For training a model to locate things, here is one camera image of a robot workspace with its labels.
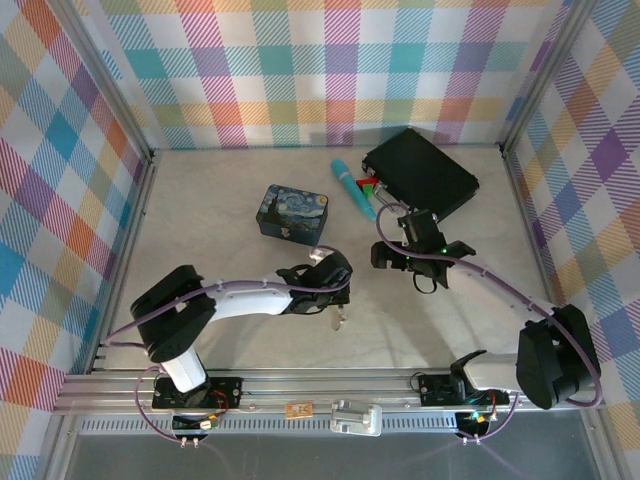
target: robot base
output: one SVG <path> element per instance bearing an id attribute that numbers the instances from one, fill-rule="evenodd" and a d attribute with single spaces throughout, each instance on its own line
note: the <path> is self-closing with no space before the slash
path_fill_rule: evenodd
<path id="1" fill-rule="evenodd" d="M 490 407 L 493 405 L 493 395 L 496 398 L 496 405 L 509 405 L 509 394 L 500 390 L 478 391 L 471 395 L 461 395 L 460 387 L 452 385 L 450 375 L 422 374 L 417 375 L 417 380 L 420 405 L 423 407 L 464 405 Z"/>
<path id="2" fill-rule="evenodd" d="M 226 410 L 240 405 L 242 378 L 209 377 L 201 387 L 182 393 L 170 378 L 163 377 L 158 378 L 154 389 L 151 403 L 154 410 Z"/>

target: white floor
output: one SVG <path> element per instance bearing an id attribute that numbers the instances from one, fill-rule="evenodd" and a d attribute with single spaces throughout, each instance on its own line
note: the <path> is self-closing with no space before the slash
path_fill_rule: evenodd
<path id="1" fill-rule="evenodd" d="M 337 332 L 331 315 L 238 317 L 211 324 L 196 343 L 205 366 L 227 367 L 448 367 L 479 348 L 515 352 L 518 326 L 455 293 L 421 295 L 411 275 L 375 270 L 370 246 L 375 226 L 333 177 L 329 163 L 342 158 L 356 177 L 369 148 L 256 149 L 165 152 L 116 326 L 130 322 L 129 306 L 182 264 L 206 278 L 260 278 L 308 260 L 303 245 L 262 236 L 255 214 L 271 184 L 329 197 L 322 243 L 339 248 L 354 267 L 348 321 Z M 449 242 L 463 240 L 486 263 L 522 290 L 543 297 L 543 287 L 523 221 L 496 148 L 444 148 L 480 181 L 478 194 L 441 223 Z M 392 215 L 385 219 L 400 238 Z M 139 339 L 137 331 L 122 336 Z M 140 368 L 140 351 L 109 349 L 105 368 Z"/>

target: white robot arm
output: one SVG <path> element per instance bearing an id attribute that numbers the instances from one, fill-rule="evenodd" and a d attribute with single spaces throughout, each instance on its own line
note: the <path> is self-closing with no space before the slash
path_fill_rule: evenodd
<path id="1" fill-rule="evenodd" d="M 481 391 L 516 391 L 523 392 L 536 406 L 549 409 L 580 388 L 598 382 L 600 365 L 580 310 L 523 296 L 474 261 L 476 252 L 468 245 L 460 241 L 447 244 L 426 210 L 399 218 L 398 225 L 406 242 L 391 242 L 383 236 L 384 240 L 371 248 L 375 268 L 390 267 L 425 276 L 432 279 L 434 291 L 438 285 L 449 288 L 484 304 L 501 321 L 508 319 L 524 326 L 517 354 L 480 350 L 454 362 L 448 381 L 443 385 L 439 380 L 437 385 L 451 394 L 440 398 L 464 403 Z"/>
<path id="2" fill-rule="evenodd" d="M 207 381 L 193 347 L 206 325 L 254 313 L 309 315 L 347 304 L 352 271 L 347 259 L 333 251 L 315 266 L 280 269 L 257 281 L 205 282 L 210 287 L 202 287 L 193 266 L 183 265 L 138 298 L 131 313 L 151 361 L 186 394 Z M 185 296 L 191 298 L 177 303 Z M 166 311 L 156 314 L 163 307 Z"/>

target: wire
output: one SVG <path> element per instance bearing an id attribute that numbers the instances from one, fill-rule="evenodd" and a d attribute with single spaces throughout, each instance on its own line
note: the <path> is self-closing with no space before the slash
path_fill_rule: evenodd
<path id="1" fill-rule="evenodd" d="M 418 277 L 418 274 L 416 272 L 413 272 L 413 286 L 415 287 L 416 290 L 418 290 L 423 295 L 431 295 L 438 289 L 438 284 L 436 283 L 435 280 L 432 279 L 431 281 L 433 282 L 433 290 L 431 290 L 430 292 L 425 292 L 420 287 L 418 287 L 418 281 L 416 280 L 417 277 Z"/>
<path id="2" fill-rule="evenodd" d="M 156 375 L 156 378 L 153 379 L 153 390 L 156 391 L 158 390 L 158 388 L 156 387 L 156 385 L 158 384 L 158 379 L 160 378 L 160 375 L 162 375 L 162 371 L 158 371 L 158 375 Z"/>
<path id="3" fill-rule="evenodd" d="M 527 297 L 523 293 L 519 292 L 516 288 L 514 288 L 513 286 L 511 286 L 510 284 L 508 284 L 507 282 L 502 280 L 500 277 L 498 277 L 497 275 L 495 275 L 491 271 L 485 270 L 484 268 L 476 265 L 475 263 L 471 263 L 471 262 L 468 262 L 466 260 L 462 260 L 461 258 L 448 257 L 448 256 L 445 256 L 445 255 L 437 255 L 437 254 L 431 254 L 431 253 L 415 253 L 415 252 L 411 252 L 409 250 L 404 250 L 404 249 L 394 245 L 385 236 L 384 232 L 382 231 L 382 227 L 380 225 L 380 218 L 382 216 L 382 213 L 385 210 L 387 210 L 389 208 L 392 208 L 392 207 L 399 207 L 399 208 L 404 209 L 405 212 L 407 212 L 407 208 L 404 205 L 400 204 L 400 203 L 389 203 L 387 205 L 383 205 L 380 208 L 380 210 L 378 210 L 378 216 L 376 217 L 376 229 L 378 230 L 378 235 L 380 235 L 380 238 L 382 239 L 382 241 L 385 243 L 385 245 L 387 247 L 389 247 L 394 252 L 400 253 L 400 254 L 408 256 L 408 257 L 420 258 L 420 259 L 423 259 L 423 260 L 441 260 L 441 261 L 446 261 L 446 262 L 450 262 L 450 263 L 454 263 L 454 264 L 460 265 L 461 267 L 465 267 L 465 268 L 467 268 L 469 270 L 472 270 L 474 272 L 480 273 L 484 278 L 487 278 L 488 280 L 491 280 L 498 287 L 500 287 L 506 293 L 508 293 L 509 295 L 514 297 L 515 299 L 517 299 L 519 302 L 522 302 L 524 305 L 527 305 L 527 307 L 529 307 L 530 310 L 532 310 L 532 311 L 536 312 L 537 314 L 543 316 L 551 325 L 553 325 L 562 334 L 563 337 L 565 337 L 567 339 L 569 344 L 573 347 L 575 352 L 580 357 L 580 360 L 582 361 L 582 363 L 584 363 L 585 367 L 587 368 L 587 371 L 589 372 L 589 375 L 591 376 L 591 380 L 593 381 L 593 384 L 594 384 L 594 387 L 595 387 L 595 391 L 596 392 L 595 392 L 595 397 L 594 397 L 593 400 L 591 400 L 589 402 L 580 402 L 580 401 L 572 400 L 572 399 L 568 398 L 566 400 L 567 403 L 570 403 L 570 404 L 578 406 L 578 407 L 585 407 L 585 408 L 596 407 L 596 406 L 598 406 L 600 404 L 600 402 L 602 401 L 602 383 L 600 382 L 600 377 L 598 375 L 598 372 L 597 372 L 595 366 L 593 365 L 593 363 L 591 363 L 591 360 L 589 359 L 589 356 L 587 355 L 587 352 L 584 351 L 584 349 L 580 346 L 580 344 L 573 337 L 573 335 L 571 335 L 571 333 L 558 320 L 553 318 L 553 316 L 549 315 L 542 307 L 540 307 L 540 306 L 536 305 L 535 303 L 531 302 L 529 297 Z"/>
<path id="4" fill-rule="evenodd" d="M 317 247 L 314 247 L 314 248 L 322 248 L 325 250 L 330 250 L 334 253 L 340 253 L 339 250 L 326 245 L 318 245 Z M 347 278 L 347 280 L 342 282 L 337 287 L 331 287 L 331 288 L 301 287 L 298 285 L 289 285 L 287 283 L 268 282 L 268 281 L 261 281 L 261 280 L 232 280 L 229 282 L 218 282 L 213 285 L 207 285 L 206 287 L 198 288 L 197 290 L 193 290 L 192 292 L 182 295 L 181 297 L 178 297 L 175 300 L 172 300 L 171 302 L 163 305 L 162 307 L 154 310 L 153 312 L 147 313 L 146 315 L 143 315 L 142 317 L 134 320 L 133 322 L 128 323 L 124 327 L 118 328 L 117 330 L 111 332 L 111 334 L 109 334 L 107 338 L 105 338 L 104 343 L 107 346 L 112 346 L 114 343 L 113 339 L 118 335 L 120 335 L 121 333 L 124 333 L 127 330 L 131 330 L 132 328 L 139 327 L 140 325 L 143 325 L 148 321 L 153 320 L 154 318 L 162 315 L 163 313 L 166 313 L 169 310 L 175 308 L 177 305 L 180 305 L 181 303 L 186 303 L 192 298 L 197 297 L 198 295 L 202 295 L 203 293 L 211 292 L 213 290 L 224 290 L 226 288 L 237 288 L 237 287 L 261 287 L 261 288 L 270 287 L 270 288 L 283 288 L 287 290 L 295 290 L 297 292 L 306 292 L 306 293 L 332 293 L 332 292 L 339 292 L 340 290 L 345 288 L 347 285 L 349 285 L 350 282 L 351 282 L 351 277 Z M 119 344 L 117 346 L 123 346 L 122 343 L 125 343 L 125 342 L 118 342 L 118 343 Z M 142 344 L 129 344 L 124 346 L 135 346 L 135 347 L 142 346 L 142 348 L 144 348 Z"/>
<path id="5" fill-rule="evenodd" d="M 411 378 L 409 378 L 409 388 L 411 388 L 411 390 L 413 390 L 416 393 L 421 393 L 420 390 L 413 388 L 413 379 L 416 378 L 418 375 L 426 375 L 426 373 L 416 372 L 413 375 L 411 375 Z"/>
<path id="6" fill-rule="evenodd" d="M 216 400 L 218 400 L 218 406 L 220 407 L 220 410 L 222 410 L 222 402 L 220 402 L 220 398 L 218 397 L 222 397 L 224 399 L 224 402 L 225 402 L 224 412 L 220 412 L 220 415 L 224 415 L 229 411 L 229 408 L 231 407 L 231 404 L 229 403 L 229 397 L 227 397 L 227 394 L 221 390 L 214 390 L 209 394 L 209 396 L 214 396 L 214 395 L 216 397 Z"/>
<path id="7" fill-rule="evenodd" d="M 305 313 L 298 313 L 298 315 L 317 315 L 319 313 L 322 313 L 325 311 L 327 307 L 322 307 L 322 308 L 318 308 L 318 310 L 315 310 L 313 312 L 305 312 Z"/>
<path id="8" fill-rule="evenodd" d="M 154 432 L 156 432 L 158 435 L 160 435 L 162 438 L 169 440 L 170 442 L 174 442 L 174 443 L 180 443 L 182 444 L 181 440 L 178 440 L 174 435 L 169 435 L 168 433 L 163 432 L 162 430 L 160 430 L 158 427 L 156 427 L 153 422 L 149 419 L 149 417 L 147 417 L 147 414 L 144 413 L 144 410 L 142 409 L 142 405 L 140 405 L 140 384 L 142 383 L 142 379 L 145 375 L 147 375 L 148 373 L 151 372 L 159 372 L 160 368 L 157 365 L 151 365 L 149 368 L 147 368 L 144 372 L 142 372 L 140 374 L 140 376 L 138 377 L 138 380 L 136 381 L 136 387 L 133 390 L 133 400 L 136 404 L 136 408 L 138 409 L 138 413 L 140 414 L 140 416 L 142 417 L 142 420 L 145 421 L 145 423 L 147 425 L 149 425 L 149 427 L 151 428 L 151 430 L 153 430 Z M 186 443 L 188 444 L 193 444 L 193 441 L 188 440 Z"/>
<path id="9" fill-rule="evenodd" d="M 480 400 L 484 395 L 484 390 L 478 390 L 476 393 L 469 395 L 465 400 L 475 403 L 476 400 Z"/>
<path id="10" fill-rule="evenodd" d="M 498 410 L 498 406 L 496 405 L 496 394 L 491 390 L 489 390 L 489 394 L 491 395 L 491 401 L 493 403 L 493 408 L 491 409 L 491 416 L 495 417 L 495 414 Z"/>
<path id="11" fill-rule="evenodd" d="M 520 399 L 520 393 L 516 392 L 516 395 L 513 397 L 513 403 L 511 404 L 511 408 L 509 409 L 509 413 L 505 417 L 504 421 L 496 428 L 493 432 L 487 431 L 484 435 L 478 436 L 478 440 L 484 440 L 487 438 L 491 438 L 494 435 L 500 433 L 504 427 L 507 426 L 507 423 L 513 418 L 513 414 L 516 412 L 516 407 L 518 406 L 518 400 Z M 464 437 L 476 439 L 474 435 L 471 435 L 467 432 L 463 432 L 462 430 L 458 430 L 458 433 Z"/>

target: colorful checkered pattern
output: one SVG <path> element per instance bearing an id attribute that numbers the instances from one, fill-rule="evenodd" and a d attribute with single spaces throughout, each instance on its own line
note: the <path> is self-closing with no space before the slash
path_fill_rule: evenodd
<path id="1" fill-rule="evenodd" d="M 28 479 L 142 163 L 45 0 L 0 11 L 0 479 Z"/>
<path id="2" fill-rule="evenodd" d="M 547 31 L 547 35 L 542 42 L 540 50 L 538 50 L 535 60 L 529 67 L 529 71 L 527 72 L 524 81 L 520 85 L 520 89 L 518 90 L 518 94 L 516 95 L 515 100 L 511 104 L 511 108 L 509 109 L 509 113 L 507 114 L 507 119 L 502 126 L 500 135 L 498 136 L 498 143 L 503 143 L 505 141 L 507 135 L 513 127 L 516 118 L 518 118 L 518 116 L 520 115 L 522 105 L 531 92 L 533 85 L 535 85 L 541 67 L 547 62 L 549 54 L 552 51 L 553 44 L 558 37 L 558 33 L 560 33 L 560 30 L 564 26 L 571 8 L 575 3 L 576 0 L 563 0 L 562 6 L 556 13 L 553 23 L 551 24 L 551 28 Z"/>
<path id="3" fill-rule="evenodd" d="M 640 478 L 640 1 L 599 2 L 514 167 L 560 301 L 582 308 Z"/>
<path id="4" fill-rule="evenodd" d="M 407 125 L 437 143 L 495 143 L 516 73 L 530 68 L 527 45 L 546 9 L 557 8 L 548 0 L 74 3 L 148 137 L 170 148 L 377 144 Z"/>

